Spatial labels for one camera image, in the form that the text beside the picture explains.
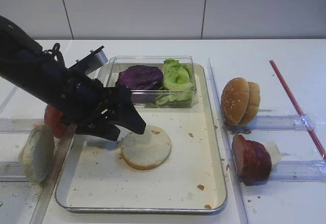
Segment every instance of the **ham slice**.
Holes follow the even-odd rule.
[[[272,162],[275,160],[272,160],[272,156],[263,144],[246,140],[243,135],[235,135],[232,142],[232,153],[237,175],[245,184],[266,181],[269,178]]]

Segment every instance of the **white wall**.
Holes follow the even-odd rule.
[[[326,38],[326,0],[64,3],[71,29],[62,0],[0,0],[0,15],[42,39]]]
[[[0,0],[0,15],[33,38],[71,38],[62,0]]]
[[[207,0],[203,38],[326,38],[326,0]]]
[[[75,39],[199,39],[205,0],[65,0]]]

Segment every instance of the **clear plastic container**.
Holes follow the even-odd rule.
[[[98,79],[105,87],[114,87],[118,80],[119,72],[125,71],[134,65],[158,67],[162,70],[164,61],[176,59],[180,64],[186,65],[193,81],[190,91],[171,90],[132,90],[131,100],[136,107],[192,107],[196,102],[197,86],[195,81],[193,59],[190,56],[116,56],[103,66],[98,74]]]

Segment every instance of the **crumb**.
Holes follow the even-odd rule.
[[[203,190],[205,189],[205,186],[204,186],[204,185],[201,185],[201,184],[199,184],[199,185],[197,186],[197,188],[203,191]]]

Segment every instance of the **meat slice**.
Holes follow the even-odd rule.
[[[271,157],[263,144],[235,135],[232,142],[237,175],[245,184],[265,181],[271,173]]]
[[[257,158],[257,175],[255,181],[265,181],[269,178],[271,172],[271,159],[263,144],[250,141],[253,145]]]
[[[47,105],[44,113],[44,123],[48,125],[56,138],[63,138],[68,127],[61,123],[63,113],[51,105]]]
[[[244,136],[235,135],[232,142],[232,153],[235,159],[237,175],[245,183],[253,182],[257,172],[254,146]]]

